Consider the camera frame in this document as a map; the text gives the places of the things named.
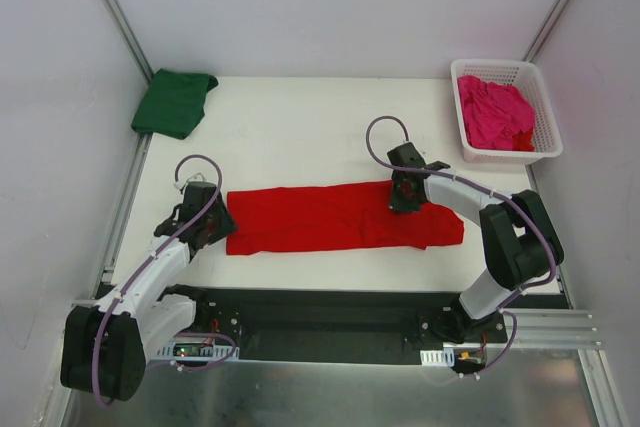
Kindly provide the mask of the red t shirt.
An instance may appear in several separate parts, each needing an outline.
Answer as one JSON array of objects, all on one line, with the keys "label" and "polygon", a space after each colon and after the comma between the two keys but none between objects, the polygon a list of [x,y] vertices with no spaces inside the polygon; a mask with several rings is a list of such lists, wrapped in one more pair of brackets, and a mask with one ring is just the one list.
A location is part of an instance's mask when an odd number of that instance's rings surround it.
[{"label": "red t shirt", "polygon": [[226,253],[424,250],[463,242],[464,223],[452,210],[427,203],[396,214],[388,206],[390,193],[389,181],[230,192],[238,229],[227,238]]}]

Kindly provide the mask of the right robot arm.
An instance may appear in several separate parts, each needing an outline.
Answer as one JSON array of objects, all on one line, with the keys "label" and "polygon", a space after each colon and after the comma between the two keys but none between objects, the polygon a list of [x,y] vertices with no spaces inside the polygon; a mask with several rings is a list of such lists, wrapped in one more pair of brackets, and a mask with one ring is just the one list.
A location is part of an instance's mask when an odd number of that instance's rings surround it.
[{"label": "right robot arm", "polygon": [[429,321],[436,338],[460,344],[481,335],[499,309],[549,274],[564,251],[540,196],[532,190],[503,194],[458,176],[437,161],[425,162],[413,143],[387,152],[392,173],[390,208],[416,212],[425,204],[444,206],[481,231],[486,268],[450,307]]}]

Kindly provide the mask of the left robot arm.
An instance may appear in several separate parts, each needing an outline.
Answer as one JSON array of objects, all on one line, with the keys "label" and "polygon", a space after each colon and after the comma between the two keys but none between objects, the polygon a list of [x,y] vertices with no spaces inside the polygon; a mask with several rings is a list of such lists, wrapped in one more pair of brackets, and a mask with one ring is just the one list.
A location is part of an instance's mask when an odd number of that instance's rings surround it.
[{"label": "left robot arm", "polygon": [[71,310],[64,328],[62,386],[91,393],[104,404],[127,401],[167,341],[182,330],[199,336],[210,328],[209,308],[165,290],[202,249],[236,231],[219,194],[213,183],[187,183],[181,203],[156,227],[141,264],[92,305]]}]

